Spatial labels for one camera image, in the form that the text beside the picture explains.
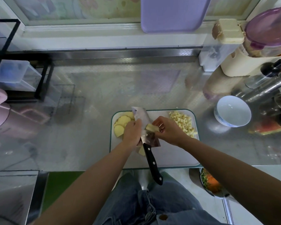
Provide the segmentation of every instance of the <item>potato slice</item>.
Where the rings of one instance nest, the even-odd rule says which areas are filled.
[[[131,121],[130,117],[122,116],[122,117],[119,117],[118,120],[116,120],[116,122],[113,126],[121,125],[121,126],[125,127],[127,125],[127,123],[130,121]]]
[[[150,132],[153,132],[153,133],[156,132],[156,131],[159,132],[159,127],[156,126],[156,125],[152,125],[152,124],[147,124],[145,129],[150,131]]]
[[[114,127],[114,134],[116,135],[116,137],[120,137],[124,134],[124,127],[121,125],[116,125]]]
[[[140,150],[138,151],[138,153],[142,156],[146,156],[146,153],[145,153],[145,149],[143,148],[143,146],[141,146]]]
[[[127,112],[123,113],[123,115],[130,117],[131,120],[135,120],[134,114],[132,111],[127,111]]]

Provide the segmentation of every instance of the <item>jeans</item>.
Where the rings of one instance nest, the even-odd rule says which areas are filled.
[[[166,172],[161,175],[163,185],[151,182],[147,190],[131,174],[123,175],[94,225],[221,224],[183,185]]]

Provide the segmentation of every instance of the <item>cleaver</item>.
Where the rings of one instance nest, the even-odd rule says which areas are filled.
[[[154,155],[151,150],[151,148],[153,148],[153,147],[160,147],[160,143],[159,143],[158,138],[155,137],[155,134],[153,132],[145,130],[147,124],[149,124],[149,123],[151,124],[152,122],[151,122],[149,115],[145,108],[133,106],[132,112],[134,114],[135,120],[138,120],[138,119],[142,120],[141,141],[143,143],[143,148],[146,153],[149,168],[150,168],[154,181],[158,185],[162,185],[163,177],[161,176],[161,174],[158,171],[156,160],[155,160]]]

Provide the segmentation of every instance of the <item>purple lid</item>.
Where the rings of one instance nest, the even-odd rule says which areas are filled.
[[[146,33],[194,31],[201,26],[210,0],[141,0]]]
[[[263,49],[264,46],[281,45],[281,7],[270,9],[255,16],[247,23],[246,37],[251,46]]]

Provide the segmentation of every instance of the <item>knife handle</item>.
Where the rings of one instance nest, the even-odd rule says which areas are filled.
[[[145,150],[147,161],[148,161],[148,164],[149,164],[149,168],[150,168],[150,171],[151,171],[151,174],[152,174],[152,177],[153,177],[154,181],[158,185],[162,185],[163,176],[158,171],[156,160],[155,160],[154,155],[153,155],[152,150],[151,150],[151,145],[144,143],[143,148]]]

